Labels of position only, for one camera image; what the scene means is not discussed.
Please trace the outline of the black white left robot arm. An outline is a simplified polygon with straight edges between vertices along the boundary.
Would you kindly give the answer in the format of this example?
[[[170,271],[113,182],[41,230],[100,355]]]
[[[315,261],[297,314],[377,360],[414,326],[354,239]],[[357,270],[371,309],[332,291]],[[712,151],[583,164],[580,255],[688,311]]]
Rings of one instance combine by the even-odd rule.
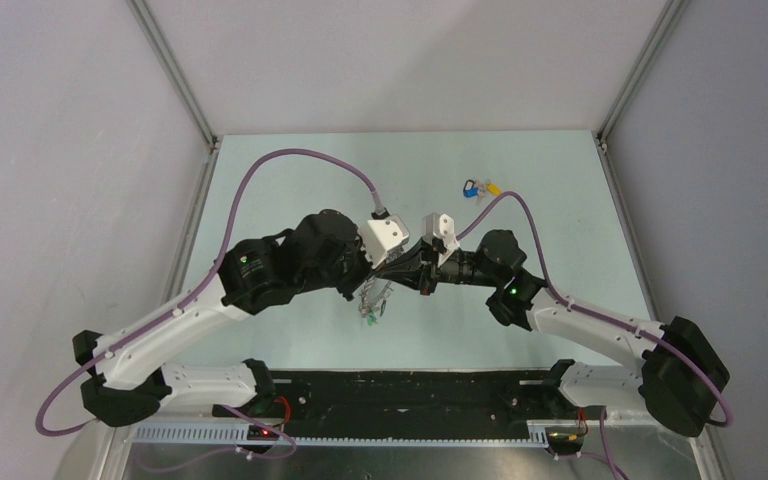
[[[374,221],[356,226],[332,210],[308,215],[294,229],[240,241],[201,291],[183,293],[115,333],[85,330],[74,337],[76,360],[90,374],[80,386],[84,408],[112,427],[163,409],[227,405],[268,414],[276,390],[264,362],[189,367],[172,357],[305,292],[333,288],[352,299],[386,256]]]

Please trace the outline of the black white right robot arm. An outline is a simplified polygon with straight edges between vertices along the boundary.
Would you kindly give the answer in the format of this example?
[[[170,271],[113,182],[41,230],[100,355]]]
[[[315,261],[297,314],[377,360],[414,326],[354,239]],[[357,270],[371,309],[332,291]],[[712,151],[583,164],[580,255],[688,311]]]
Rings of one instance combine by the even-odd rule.
[[[486,305],[500,324],[564,338],[622,365],[630,375],[620,388],[634,390],[643,408],[677,434],[697,437],[717,423],[712,414],[730,373],[696,323],[620,317],[564,295],[525,269],[527,256],[510,230],[486,233],[474,252],[421,239],[407,251],[370,258],[375,277],[422,295],[440,283],[493,288]]]

